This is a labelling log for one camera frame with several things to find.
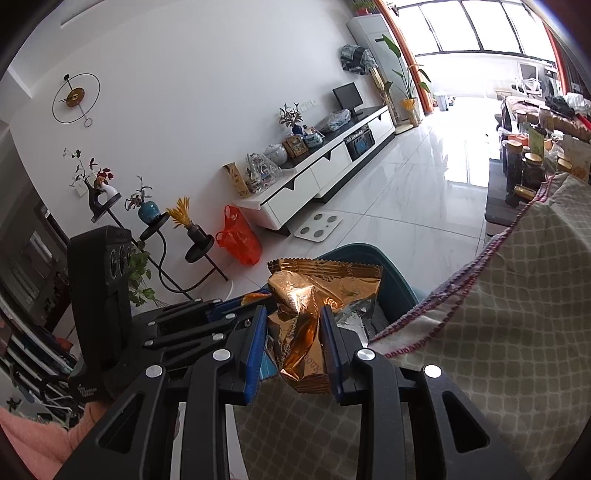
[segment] wall clock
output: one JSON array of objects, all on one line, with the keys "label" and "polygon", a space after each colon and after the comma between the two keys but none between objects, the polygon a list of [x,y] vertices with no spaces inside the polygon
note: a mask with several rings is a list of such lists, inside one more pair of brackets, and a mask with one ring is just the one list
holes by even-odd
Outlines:
[{"label": "wall clock", "polygon": [[61,124],[72,124],[83,118],[84,126],[88,128],[92,125],[92,118],[87,115],[99,99],[99,94],[100,82],[96,75],[65,75],[64,84],[53,98],[53,118]]}]

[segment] checkered cloth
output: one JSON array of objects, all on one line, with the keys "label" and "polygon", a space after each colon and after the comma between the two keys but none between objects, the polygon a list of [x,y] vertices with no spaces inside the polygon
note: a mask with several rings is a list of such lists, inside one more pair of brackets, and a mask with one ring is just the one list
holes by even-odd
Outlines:
[{"label": "checkered cloth", "polygon": [[[591,415],[589,186],[554,176],[474,262],[370,348],[401,367],[440,365],[532,478],[548,479]],[[273,378],[235,411],[250,480],[355,478],[358,407]]]}]

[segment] white marble floor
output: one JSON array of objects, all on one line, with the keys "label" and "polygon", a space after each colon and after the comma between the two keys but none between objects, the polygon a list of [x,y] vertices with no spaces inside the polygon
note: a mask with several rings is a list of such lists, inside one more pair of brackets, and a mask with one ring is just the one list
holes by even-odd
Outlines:
[{"label": "white marble floor", "polygon": [[489,159],[499,158],[494,114],[499,102],[458,98],[448,112],[435,111],[418,128],[397,136],[326,205],[309,203],[288,226],[295,231],[317,211],[343,220],[323,242],[288,238],[258,229],[263,253],[254,267],[237,261],[232,280],[213,280],[204,298],[231,298],[267,282],[267,262],[314,258],[338,246],[376,245],[408,283],[429,292],[469,261],[484,242]]}]

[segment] tall potted plant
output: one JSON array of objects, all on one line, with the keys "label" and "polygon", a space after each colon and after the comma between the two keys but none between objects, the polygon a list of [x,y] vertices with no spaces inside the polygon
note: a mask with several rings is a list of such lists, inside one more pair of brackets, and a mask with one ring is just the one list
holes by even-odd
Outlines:
[{"label": "tall potted plant", "polygon": [[[409,65],[406,69],[404,69],[404,67],[402,66],[402,61],[401,61],[402,52],[400,52],[400,49],[398,48],[398,46],[392,40],[390,40],[386,35],[382,35],[382,38],[386,42],[386,45],[388,46],[388,48],[392,52],[394,52],[394,54],[396,55],[396,58],[398,59],[398,63],[400,64],[400,72],[398,72],[397,70],[394,70],[394,69],[392,69],[392,71],[396,75],[398,75],[400,78],[402,78],[404,90],[402,88],[400,88],[398,85],[396,85],[396,88],[398,90],[400,90],[404,94],[404,96],[406,97],[400,103],[404,107],[404,109],[408,112],[408,117],[410,118],[410,122],[412,123],[412,125],[414,127],[416,127],[418,125],[417,114],[415,113],[415,106],[417,104],[417,98],[414,96],[414,94],[417,91],[417,89],[416,89],[415,84],[413,82],[413,76],[411,74],[410,69],[412,67],[422,67],[422,65],[415,63],[412,65]],[[425,73],[425,71],[423,69],[418,69],[418,71],[424,75],[424,77],[427,79],[428,82],[431,81],[431,79]],[[390,88],[392,88],[392,82],[386,82],[384,84],[384,87],[385,87],[386,92],[389,93]],[[425,82],[420,82],[418,84],[418,87],[422,88],[423,90],[425,90],[428,93],[431,93],[431,91],[429,90],[429,87],[427,86],[427,84]]]}]

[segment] green leafy plant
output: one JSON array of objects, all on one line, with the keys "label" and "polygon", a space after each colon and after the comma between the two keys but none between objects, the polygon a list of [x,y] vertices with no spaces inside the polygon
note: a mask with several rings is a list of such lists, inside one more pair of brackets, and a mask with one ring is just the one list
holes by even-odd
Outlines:
[{"label": "green leafy plant", "polygon": [[150,280],[152,272],[148,268],[148,257],[150,253],[142,251],[138,248],[132,247],[131,255],[129,256],[129,301],[136,307],[142,306],[148,300],[160,308],[166,304],[155,297],[155,292],[152,288],[146,285],[144,276]]},{"label": "green leafy plant", "polygon": [[279,123],[287,127],[294,127],[302,121],[299,103],[294,103],[294,108],[287,106],[279,108]]},{"label": "green leafy plant", "polygon": [[[422,67],[422,65],[419,65],[418,63],[415,63],[413,65],[409,65],[405,71],[404,67],[402,66],[402,61],[400,60],[402,58],[402,52],[400,52],[400,49],[398,48],[398,46],[392,40],[390,40],[386,35],[382,35],[382,38],[386,42],[386,45],[388,46],[388,48],[392,52],[394,52],[394,54],[396,55],[396,58],[398,59],[398,63],[400,64],[400,72],[398,72],[394,69],[392,69],[392,71],[396,75],[398,75],[400,78],[402,78],[402,83],[404,84],[404,90],[402,90],[398,85],[396,85],[396,88],[398,90],[400,90],[406,98],[411,98],[411,99],[415,98],[414,92],[416,92],[416,88],[415,88],[415,85],[413,82],[413,76],[411,74],[410,69],[412,67]],[[425,73],[425,71],[423,69],[418,69],[418,71],[424,75],[424,77],[427,79],[428,82],[431,81],[431,79]],[[421,87],[426,92],[431,93],[431,91],[429,90],[429,87],[427,86],[427,84],[425,82],[420,82],[418,84],[418,86]],[[392,88],[392,82],[386,82],[384,84],[384,87],[386,89],[386,92],[389,92],[390,88]]]}]

